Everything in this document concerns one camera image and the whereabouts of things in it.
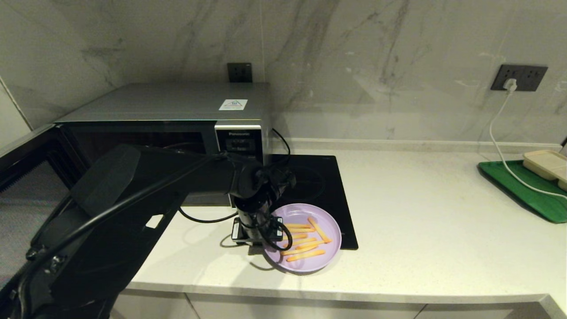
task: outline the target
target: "purple plate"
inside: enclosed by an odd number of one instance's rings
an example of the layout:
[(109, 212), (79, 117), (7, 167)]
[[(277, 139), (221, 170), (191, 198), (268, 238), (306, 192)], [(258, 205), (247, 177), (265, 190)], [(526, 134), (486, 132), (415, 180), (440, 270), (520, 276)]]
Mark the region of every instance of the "purple plate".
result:
[[(313, 217), (327, 237), (333, 241), (328, 244), (319, 245), (316, 249), (324, 249), (323, 255), (300, 259), (293, 262), (286, 261), (290, 256), (282, 256), (280, 252), (268, 244), (264, 244), (266, 256), (278, 266), (293, 272), (312, 272), (328, 265), (341, 247), (341, 230), (335, 219), (328, 212), (317, 206), (309, 204), (289, 204), (276, 209), (273, 214), (283, 217), (284, 224), (309, 224), (308, 217)], [(307, 233), (309, 237), (315, 237), (320, 241), (321, 237), (317, 232)], [(285, 247), (287, 241), (278, 243), (278, 246)]]

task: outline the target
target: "green tray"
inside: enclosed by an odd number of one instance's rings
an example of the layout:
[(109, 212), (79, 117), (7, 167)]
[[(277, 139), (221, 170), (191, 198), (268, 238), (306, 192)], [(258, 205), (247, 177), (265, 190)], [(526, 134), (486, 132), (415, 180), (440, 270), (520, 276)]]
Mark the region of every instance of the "green tray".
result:
[[(531, 170), (525, 168), (522, 162), (506, 161), (510, 170), (529, 185), (543, 191), (567, 196), (567, 192), (557, 186), (557, 181), (548, 181), (539, 177)], [(520, 205), (538, 213), (552, 223), (567, 222), (567, 199), (530, 190), (510, 175), (502, 162), (482, 162), (479, 163), (478, 167), (484, 177), (506, 192)]]

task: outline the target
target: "kitchen counter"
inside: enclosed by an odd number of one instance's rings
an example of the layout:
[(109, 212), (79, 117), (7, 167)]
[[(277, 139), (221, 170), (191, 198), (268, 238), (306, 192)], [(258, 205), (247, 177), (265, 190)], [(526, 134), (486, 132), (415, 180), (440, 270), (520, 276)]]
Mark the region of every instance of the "kitchen counter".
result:
[[(294, 154), (337, 157), (358, 250), (341, 250), (314, 274), (286, 274), (257, 249), (234, 246), (232, 220), (198, 224), (177, 214), (128, 288), (391, 303), (539, 301), (549, 313), (565, 313), (567, 227), (523, 209), (479, 174), (479, 162), (498, 160), (479, 153), (491, 149), (294, 144)], [(187, 212), (213, 219), (231, 211)]]

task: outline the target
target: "black induction cooktop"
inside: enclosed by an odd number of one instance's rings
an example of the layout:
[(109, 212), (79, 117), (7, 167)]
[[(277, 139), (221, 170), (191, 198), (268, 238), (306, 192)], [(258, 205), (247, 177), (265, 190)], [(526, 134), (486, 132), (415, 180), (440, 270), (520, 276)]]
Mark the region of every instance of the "black induction cooktop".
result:
[[(273, 160), (281, 158), (274, 155)], [(287, 166), (295, 174), (297, 183), (294, 188), (285, 190), (282, 197), (273, 204), (272, 210), (295, 203), (320, 207), (331, 214), (341, 228), (341, 249), (358, 249), (336, 157), (291, 155)]]

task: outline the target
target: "french fry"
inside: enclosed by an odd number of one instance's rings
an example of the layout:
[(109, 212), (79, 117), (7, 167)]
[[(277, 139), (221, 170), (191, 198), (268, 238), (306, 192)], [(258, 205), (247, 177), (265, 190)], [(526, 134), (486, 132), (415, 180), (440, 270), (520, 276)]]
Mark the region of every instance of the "french fry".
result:
[(314, 228), (288, 228), (290, 233), (314, 233)]
[(325, 242), (325, 244), (332, 242), (332, 240), (329, 237), (327, 237), (327, 235), (321, 229), (321, 227), (319, 227), (319, 225), (315, 222), (313, 217), (308, 217), (307, 220), (311, 223), (311, 225), (313, 225), (313, 228), (315, 228), (315, 230), (317, 230), (317, 232), (319, 233), (319, 236), (321, 236), (321, 239)]
[[(291, 238), (292, 238), (292, 239), (307, 238), (307, 234), (293, 234), (293, 235), (291, 235)], [(287, 235), (286, 235), (286, 234), (283, 234), (282, 240), (283, 240), (283, 241), (284, 241), (284, 240), (287, 240)]]
[(311, 249), (315, 249), (317, 248), (317, 245), (313, 245), (313, 246), (309, 246), (309, 247), (305, 247), (303, 249), (294, 249), (294, 250), (286, 250), (286, 251), (282, 251), (281, 255), (282, 256), (287, 256), (287, 255), (294, 255), (294, 254), (300, 254), (300, 253), (304, 253), (306, 251), (309, 251)]
[(322, 245), (322, 244), (326, 244), (326, 243), (325, 243), (324, 241), (322, 241), (322, 240), (320, 240), (320, 241), (310, 241), (310, 242), (308, 242), (308, 243), (306, 243), (306, 244), (297, 246), (295, 249), (303, 249), (303, 248), (306, 248), (306, 247), (309, 247), (309, 246), (313, 246), (313, 245), (318, 246), (318, 245)]
[(311, 225), (307, 224), (284, 224), (287, 228), (312, 228)]
[(306, 242), (316, 241), (316, 240), (317, 240), (317, 238), (315, 238), (315, 237), (307, 237), (307, 238), (300, 239), (300, 240), (294, 240), (293, 246), (299, 245), (299, 244), (305, 244)]
[(291, 256), (290, 258), (286, 259), (286, 261), (292, 262), (292, 261), (296, 261), (296, 260), (303, 259), (303, 258), (309, 258), (309, 257), (313, 257), (313, 256), (323, 255), (324, 253), (325, 253), (325, 251), (323, 249), (309, 251), (308, 253), (297, 254), (297, 255)]

